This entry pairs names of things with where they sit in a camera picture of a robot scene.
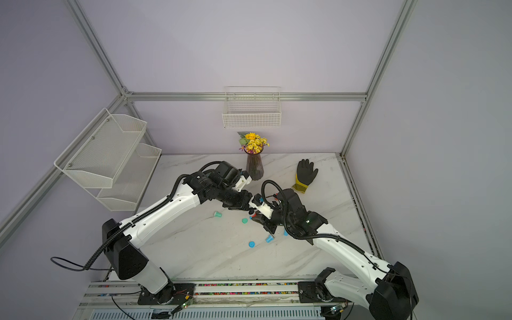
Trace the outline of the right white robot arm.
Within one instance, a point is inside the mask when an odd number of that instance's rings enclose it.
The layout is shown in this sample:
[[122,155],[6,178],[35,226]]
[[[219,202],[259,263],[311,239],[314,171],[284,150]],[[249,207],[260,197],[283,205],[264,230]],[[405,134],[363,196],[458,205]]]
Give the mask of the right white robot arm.
[[324,269],[315,280],[318,298],[344,298],[368,309],[374,319],[414,318],[419,298],[404,264],[392,265],[349,241],[325,217],[306,209],[293,189],[278,189],[273,198],[253,196],[248,203],[253,221],[269,233],[281,225],[290,237],[329,253],[351,272]]

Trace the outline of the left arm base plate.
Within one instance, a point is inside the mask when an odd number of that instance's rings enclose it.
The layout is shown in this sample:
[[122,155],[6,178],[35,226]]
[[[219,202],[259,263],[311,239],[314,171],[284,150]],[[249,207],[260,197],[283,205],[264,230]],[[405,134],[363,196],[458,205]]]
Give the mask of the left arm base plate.
[[181,305],[192,300],[196,284],[171,283],[166,285],[159,293],[150,293],[141,287],[138,305]]

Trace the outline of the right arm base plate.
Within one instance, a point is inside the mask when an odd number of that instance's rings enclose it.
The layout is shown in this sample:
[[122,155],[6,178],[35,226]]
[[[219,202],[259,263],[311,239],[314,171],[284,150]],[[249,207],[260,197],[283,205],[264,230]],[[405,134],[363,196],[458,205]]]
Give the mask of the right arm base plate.
[[297,283],[300,303],[346,303],[342,297],[334,297],[324,284],[317,285],[314,281]]

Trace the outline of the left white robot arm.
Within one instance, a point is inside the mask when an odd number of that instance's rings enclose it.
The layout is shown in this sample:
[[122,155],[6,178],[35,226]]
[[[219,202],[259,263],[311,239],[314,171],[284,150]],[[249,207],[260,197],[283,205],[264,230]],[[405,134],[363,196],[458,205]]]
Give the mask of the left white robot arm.
[[98,257],[105,254],[118,278],[136,281],[154,295],[171,290],[169,277],[146,257],[142,247],[173,220],[206,201],[217,200],[229,210],[250,211],[252,194],[245,186],[251,181],[247,171],[226,161],[212,161],[194,173],[180,175],[171,193],[146,210],[119,223],[106,222],[105,238],[85,265],[62,257],[50,260],[63,269],[82,272],[89,271]]

